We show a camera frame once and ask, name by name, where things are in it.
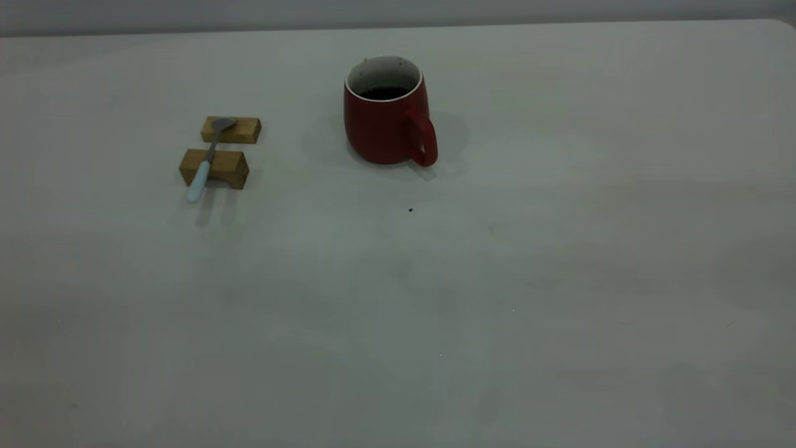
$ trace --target spoon handle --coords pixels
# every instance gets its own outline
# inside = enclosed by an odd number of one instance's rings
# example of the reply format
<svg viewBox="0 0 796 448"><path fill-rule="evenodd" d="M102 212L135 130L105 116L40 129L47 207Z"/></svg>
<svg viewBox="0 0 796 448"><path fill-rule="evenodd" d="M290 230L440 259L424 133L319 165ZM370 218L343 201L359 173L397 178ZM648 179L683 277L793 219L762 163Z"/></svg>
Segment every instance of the spoon handle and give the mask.
<svg viewBox="0 0 796 448"><path fill-rule="evenodd" d="M189 204L199 202L201 192L205 189L205 183L207 183L207 175L209 172L210 162L203 160L199 165L197 175L193 177L191 186L188 188L188 194L185 195L185 200L188 201Z"/></svg>

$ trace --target metal spoon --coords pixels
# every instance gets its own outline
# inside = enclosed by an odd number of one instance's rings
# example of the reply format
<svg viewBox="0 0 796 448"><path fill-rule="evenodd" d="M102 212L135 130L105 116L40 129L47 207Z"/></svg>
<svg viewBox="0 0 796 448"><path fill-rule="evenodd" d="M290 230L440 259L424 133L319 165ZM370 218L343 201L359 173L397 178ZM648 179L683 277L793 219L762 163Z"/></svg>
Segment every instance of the metal spoon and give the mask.
<svg viewBox="0 0 796 448"><path fill-rule="evenodd" d="M234 124L235 119L226 116L216 118L211 123L213 129L216 130L216 136L213 137L213 144L210 145L210 151L207 152L207 157L205 157L205 159L202 160L202 163L199 165L197 175L193 177L193 182L191 182L191 186L188 188L188 194L185 195L185 200L188 201L188 203L193 204L195 202L199 202L199 199L201 199L201 192L205 189L207 175L210 172L210 164L213 163L213 156L216 154L216 144L218 143L218 137L221 135L221 131Z"/></svg>

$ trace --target tabletop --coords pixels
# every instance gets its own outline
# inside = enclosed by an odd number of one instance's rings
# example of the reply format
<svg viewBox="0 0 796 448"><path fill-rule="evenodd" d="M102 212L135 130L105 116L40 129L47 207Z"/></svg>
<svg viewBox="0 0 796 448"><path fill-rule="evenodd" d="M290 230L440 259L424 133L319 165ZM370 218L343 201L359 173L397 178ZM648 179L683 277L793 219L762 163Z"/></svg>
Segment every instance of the tabletop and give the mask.
<svg viewBox="0 0 796 448"><path fill-rule="evenodd" d="M342 124L415 62L439 162ZM796 446L796 32L0 39L0 445ZM185 203L206 116L242 191Z"/></svg>

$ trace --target dark liquid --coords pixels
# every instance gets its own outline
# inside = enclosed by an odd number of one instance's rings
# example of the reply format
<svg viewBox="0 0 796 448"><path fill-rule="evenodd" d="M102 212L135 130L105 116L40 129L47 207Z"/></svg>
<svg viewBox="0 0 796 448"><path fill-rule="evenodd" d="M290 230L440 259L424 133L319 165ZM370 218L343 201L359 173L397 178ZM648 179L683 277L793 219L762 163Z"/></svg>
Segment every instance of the dark liquid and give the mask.
<svg viewBox="0 0 796 448"><path fill-rule="evenodd" d="M359 96L368 100L395 100L409 93L403 87L376 87L360 92Z"/></svg>

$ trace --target mug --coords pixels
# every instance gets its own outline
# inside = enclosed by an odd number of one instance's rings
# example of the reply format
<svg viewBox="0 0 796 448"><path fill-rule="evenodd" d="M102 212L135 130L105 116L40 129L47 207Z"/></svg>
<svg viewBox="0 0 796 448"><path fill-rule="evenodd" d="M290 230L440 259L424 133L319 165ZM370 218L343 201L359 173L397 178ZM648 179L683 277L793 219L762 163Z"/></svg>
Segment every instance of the mug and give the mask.
<svg viewBox="0 0 796 448"><path fill-rule="evenodd" d="M373 163L437 161L428 95L417 65L397 56L369 57L345 79L345 133L354 151Z"/></svg>

